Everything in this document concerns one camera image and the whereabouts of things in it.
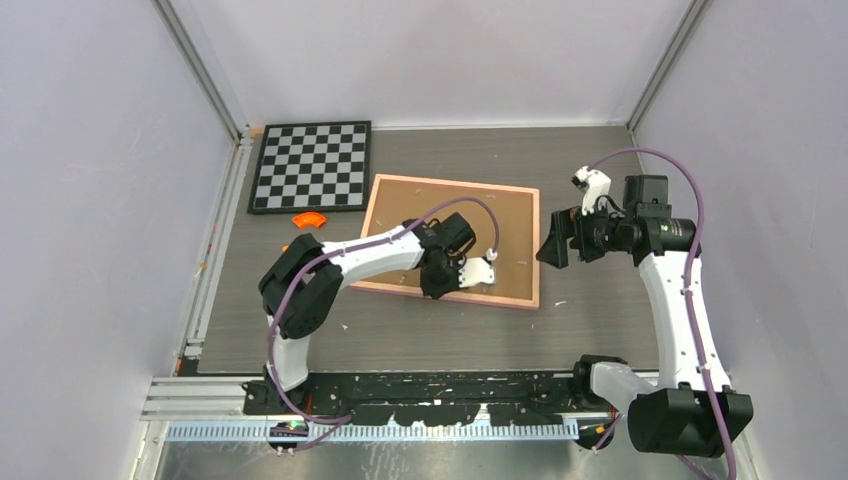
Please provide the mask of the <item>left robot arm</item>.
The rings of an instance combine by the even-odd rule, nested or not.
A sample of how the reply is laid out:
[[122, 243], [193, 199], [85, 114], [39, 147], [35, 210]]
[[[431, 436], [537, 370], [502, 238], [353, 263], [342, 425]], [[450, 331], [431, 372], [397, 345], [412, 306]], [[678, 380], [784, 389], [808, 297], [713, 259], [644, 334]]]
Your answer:
[[470, 287], [467, 253], [475, 243], [474, 230], [459, 213], [444, 220], [409, 219], [382, 234], [346, 242], [296, 237], [258, 285], [270, 331], [270, 403], [284, 414], [305, 405], [310, 337], [341, 290], [385, 273], [415, 271], [422, 295], [439, 299]]

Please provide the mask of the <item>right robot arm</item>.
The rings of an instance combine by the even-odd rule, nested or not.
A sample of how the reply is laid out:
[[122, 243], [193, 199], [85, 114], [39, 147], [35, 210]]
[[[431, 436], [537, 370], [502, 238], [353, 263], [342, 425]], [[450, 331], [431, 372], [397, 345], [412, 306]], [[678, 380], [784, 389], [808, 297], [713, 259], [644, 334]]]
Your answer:
[[584, 410], [603, 403], [617, 410], [640, 452], [724, 455], [754, 408], [749, 395], [732, 387], [712, 340], [696, 222], [673, 217], [661, 175], [626, 177], [620, 203], [609, 195], [610, 178], [598, 170], [582, 168], [572, 182], [582, 200], [552, 213], [537, 260], [563, 269], [569, 250], [586, 263], [613, 252], [630, 255], [648, 293], [659, 351], [655, 383], [619, 357], [582, 355], [574, 365], [572, 400]]

